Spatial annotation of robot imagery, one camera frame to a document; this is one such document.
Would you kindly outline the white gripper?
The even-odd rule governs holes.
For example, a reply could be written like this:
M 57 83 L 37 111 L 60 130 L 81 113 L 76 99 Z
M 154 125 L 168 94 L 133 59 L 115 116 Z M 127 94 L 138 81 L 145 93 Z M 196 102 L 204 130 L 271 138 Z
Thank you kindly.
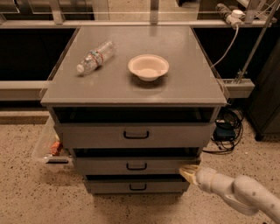
M 185 164 L 179 168 L 179 174 L 190 184 L 207 193 L 226 196 L 233 193 L 234 178 L 218 173 L 208 167 L 200 168 L 195 164 Z

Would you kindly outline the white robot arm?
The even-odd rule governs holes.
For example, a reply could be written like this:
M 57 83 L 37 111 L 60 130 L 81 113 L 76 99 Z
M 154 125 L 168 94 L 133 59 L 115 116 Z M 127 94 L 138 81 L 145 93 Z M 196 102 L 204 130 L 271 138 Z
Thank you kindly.
M 179 173 L 200 190 L 218 195 L 239 213 L 254 215 L 262 211 L 280 224 L 280 199 L 255 179 L 245 175 L 232 178 L 199 165 L 183 165 Z

